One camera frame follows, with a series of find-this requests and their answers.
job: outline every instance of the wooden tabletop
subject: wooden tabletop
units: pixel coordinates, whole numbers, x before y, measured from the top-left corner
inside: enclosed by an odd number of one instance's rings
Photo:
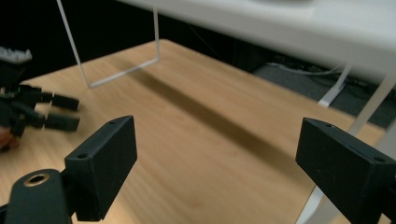
[[[76,133],[28,128],[19,148],[0,154],[0,204],[17,179],[62,171],[105,122],[133,115],[138,159],[104,223],[293,223],[314,186],[294,161],[303,117],[344,130],[353,118],[170,41],[161,50],[159,63],[94,89],[76,67],[29,80],[77,97],[68,114],[80,124]],[[95,81],[154,55],[147,43],[84,68]],[[372,145],[382,135],[367,125],[359,138]]]

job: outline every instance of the wooden table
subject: wooden table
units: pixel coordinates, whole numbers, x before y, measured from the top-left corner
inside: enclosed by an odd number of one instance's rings
[[[159,63],[95,89],[76,67],[29,80],[80,99],[81,121],[76,133],[29,128],[0,154],[0,204],[23,175],[62,170],[105,122],[134,115],[138,159],[104,223],[293,223],[314,186],[294,161],[302,118],[343,129],[353,118],[170,41],[161,48]],[[84,68],[98,79],[154,53],[147,43]],[[359,138],[382,135],[366,125]]]

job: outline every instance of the black plastic part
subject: black plastic part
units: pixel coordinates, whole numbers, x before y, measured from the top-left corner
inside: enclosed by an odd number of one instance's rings
[[[78,188],[78,220],[105,217],[136,159],[131,116],[111,120],[64,159]]]
[[[79,119],[59,114],[48,114],[45,127],[68,132],[74,132],[78,128]]]
[[[19,179],[12,187],[6,223],[71,223],[60,173],[40,170]]]
[[[33,110],[33,108],[29,107],[18,101],[11,102],[11,106],[13,109],[19,110],[21,114],[24,115],[24,124],[31,125],[35,128],[42,128],[44,125],[45,117]]]
[[[61,108],[77,111],[78,104],[79,100],[62,95],[55,94],[52,98],[52,105],[59,106]]]
[[[333,125],[304,119],[296,161],[351,223],[377,223],[396,162]]]

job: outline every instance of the cable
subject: cable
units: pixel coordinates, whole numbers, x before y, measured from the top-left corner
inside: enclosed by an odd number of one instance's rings
[[[337,66],[335,66],[333,69],[329,70],[329,71],[325,71],[325,72],[307,72],[304,70],[297,70],[297,69],[291,69],[288,68],[286,65],[281,64],[281,63],[267,63],[268,65],[274,66],[274,67],[278,67],[284,71],[288,71],[288,72],[292,72],[295,74],[299,74],[299,75],[306,75],[306,76],[328,76],[328,75],[337,75],[339,74],[341,71],[338,71],[338,68],[342,65],[341,63],[338,64]]]

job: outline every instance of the screw hole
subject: screw hole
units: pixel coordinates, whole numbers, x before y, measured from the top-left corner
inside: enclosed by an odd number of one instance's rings
[[[87,153],[81,153],[81,154],[79,154],[79,155],[77,156],[77,158],[79,158],[79,159],[84,159],[84,158],[86,158],[86,157],[88,157],[88,154],[87,154]]]
[[[375,161],[379,161],[379,162],[385,162],[386,161],[385,159],[382,159],[380,157],[374,157],[374,160]]]
[[[26,187],[34,187],[46,182],[50,178],[48,174],[34,175],[24,182]]]

